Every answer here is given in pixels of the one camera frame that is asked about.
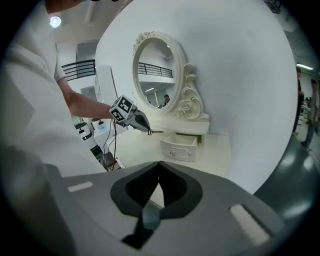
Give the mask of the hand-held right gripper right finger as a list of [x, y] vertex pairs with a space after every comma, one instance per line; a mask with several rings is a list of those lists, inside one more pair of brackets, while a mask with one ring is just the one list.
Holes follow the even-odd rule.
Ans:
[[202, 199], [183, 218], [163, 219], [149, 239], [149, 252], [156, 256], [233, 256], [254, 247], [230, 212], [242, 205], [270, 236], [284, 226], [283, 220], [263, 201], [234, 182], [190, 167], [169, 166], [196, 179]]

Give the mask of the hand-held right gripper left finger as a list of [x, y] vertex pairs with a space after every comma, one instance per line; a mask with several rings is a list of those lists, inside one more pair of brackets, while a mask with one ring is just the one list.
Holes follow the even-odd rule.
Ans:
[[150, 170], [153, 162], [95, 174], [62, 177], [58, 170], [50, 170], [48, 180], [60, 210], [71, 233], [78, 239], [101, 240], [109, 236], [117, 240], [148, 240], [160, 226], [160, 208], [150, 200], [139, 206], [137, 215], [123, 213], [136, 206], [128, 197], [126, 187], [116, 184], [130, 175], [140, 176]]

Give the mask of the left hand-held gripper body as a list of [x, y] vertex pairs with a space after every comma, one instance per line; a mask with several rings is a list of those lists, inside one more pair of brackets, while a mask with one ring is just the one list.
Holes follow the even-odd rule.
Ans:
[[130, 126], [129, 119], [135, 115], [138, 107], [128, 97], [121, 95], [111, 106], [109, 113], [116, 121], [116, 124], [122, 127]]

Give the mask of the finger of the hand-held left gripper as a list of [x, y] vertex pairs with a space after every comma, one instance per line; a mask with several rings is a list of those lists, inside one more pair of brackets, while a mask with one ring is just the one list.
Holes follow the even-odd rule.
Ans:
[[140, 131], [149, 132], [151, 130], [148, 118], [140, 110], [137, 110], [137, 112], [136, 112], [136, 124], [137, 124], [137, 128]]
[[133, 115], [133, 116], [129, 119], [129, 125], [130, 125], [131, 127], [133, 127], [134, 129], [139, 130], [139, 129], [137, 128], [137, 115]]

